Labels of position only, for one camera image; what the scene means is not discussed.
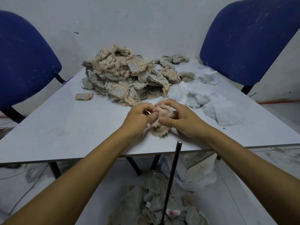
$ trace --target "floor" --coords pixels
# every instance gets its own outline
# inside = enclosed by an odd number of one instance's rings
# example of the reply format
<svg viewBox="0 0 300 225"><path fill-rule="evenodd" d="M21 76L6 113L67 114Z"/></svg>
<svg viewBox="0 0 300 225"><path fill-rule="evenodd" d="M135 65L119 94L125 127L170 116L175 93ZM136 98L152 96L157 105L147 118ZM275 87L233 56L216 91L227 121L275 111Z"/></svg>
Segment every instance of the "floor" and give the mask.
<svg viewBox="0 0 300 225"><path fill-rule="evenodd" d="M263 107L300 134L300 103L270 104ZM0 128L15 125L16 123L9 119L0 119ZM272 148L251 151L300 179L300 146L285 149L287 154ZM134 159L143 174L137 177L123 158L116 161L88 202L77 225L106 224L108 215L124 193L126 185L139 184L151 175L152 157ZM72 163L60 163L59 166L67 170ZM224 161L216 160L214 169L217 181L195 193L198 204L210 224L276 224ZM9 213L12 215L18 211L53 181L54 177L46 163L22 165L17 170L0 168L0 223Z"/></svg>

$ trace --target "forearm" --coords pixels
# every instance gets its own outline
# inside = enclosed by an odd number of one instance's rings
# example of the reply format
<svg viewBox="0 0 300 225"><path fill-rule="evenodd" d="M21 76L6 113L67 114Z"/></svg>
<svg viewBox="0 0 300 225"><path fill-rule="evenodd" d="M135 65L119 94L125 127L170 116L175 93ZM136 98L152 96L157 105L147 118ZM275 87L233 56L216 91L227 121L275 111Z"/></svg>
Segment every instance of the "forearm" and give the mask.
<svg viewBox="0 0 300 225"><path fill-rule="evenodd" d="M4 224L75 224L92 194L132 138L122 129L114 132Z"/></svg>
<svg viewBox="0 0 300 225"><path fill-rule="evenodd" d="M300 221L300 180L214 129L207 143L249 187L278 224Z"/></svg>

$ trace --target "left hand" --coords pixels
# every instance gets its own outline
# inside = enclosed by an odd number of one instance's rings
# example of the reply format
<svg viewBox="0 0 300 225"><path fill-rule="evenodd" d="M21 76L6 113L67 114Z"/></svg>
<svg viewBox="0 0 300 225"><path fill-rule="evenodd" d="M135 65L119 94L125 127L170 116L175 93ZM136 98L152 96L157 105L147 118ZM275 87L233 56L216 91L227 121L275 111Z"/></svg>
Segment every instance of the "left hand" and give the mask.
<svg viewBox="0 0 300 225"><path fill-rule="evenodd" d="M128 112L121 129L133 137L138 137L144 132L147 124L152 124L157 118L158 112L155 112L151 103L140 103Z"/></svg>

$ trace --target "table leg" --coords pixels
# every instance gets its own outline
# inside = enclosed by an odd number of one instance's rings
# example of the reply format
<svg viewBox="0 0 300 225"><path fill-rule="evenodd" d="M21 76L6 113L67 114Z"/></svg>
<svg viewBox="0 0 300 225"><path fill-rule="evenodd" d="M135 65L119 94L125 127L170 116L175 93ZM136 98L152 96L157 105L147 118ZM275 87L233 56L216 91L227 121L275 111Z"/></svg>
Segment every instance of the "table leg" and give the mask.
<svg viewBox="0 0 300 225"><path fill-rule="evenodd" d="M135 172L137 173L137 175L141 175L142 172L139 169L139 167L137 166L137 164L135 163L135 161L133 160L133 158L132 157L126 157L126 159L130 163L130 165L133 167L133 169L135 170Z"/></svg>
<svg viewBox="0 0 300 225"><path fill-rule="evenodd" d="M51 168L51 171L52 171L55 179L58 179L62 174L60 173L57 162L49 162L49 166Z"/></svg>
<svg viewBox="0 0 300 225"><path fill-rule="evenodd" d="M156 165L157 165L157 163L158 163L158 161L159 161L159 158L160 158L160 155L156 155L156 156L154 157L154 160L153 160L152 165L151 165L151 170L155 170Z"/></svg>

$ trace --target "tabletop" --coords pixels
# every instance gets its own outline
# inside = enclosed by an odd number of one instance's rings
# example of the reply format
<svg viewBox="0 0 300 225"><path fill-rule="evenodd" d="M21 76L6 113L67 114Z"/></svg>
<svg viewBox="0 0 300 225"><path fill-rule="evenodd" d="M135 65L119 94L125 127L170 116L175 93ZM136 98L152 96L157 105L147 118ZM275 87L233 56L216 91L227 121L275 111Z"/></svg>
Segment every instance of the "tabletop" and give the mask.
<svg viewBox="0 0 300 225"><path fill-rule="evenodd" d="M191 59L176 65L176 70L194 72L200 66L198 60ZM130 107L95 92L90 101L75 101L77 93L90 92L81 88L80 80L84 77L85 70L82 69L0 141L0 163L82 158L121 126ZM244 122L219 126L201 109L193 109L208 124L247 148L300 145L298 133L228 81L222 79L215 87L218 93L237 105L237 112ZM161 99L150 102L155 104ZM171 129L163 138L146 133L122 156L171 153L175 151L178 139L183 140L181 151L209 150L206 145L181 138L175 129Z"/></svg>

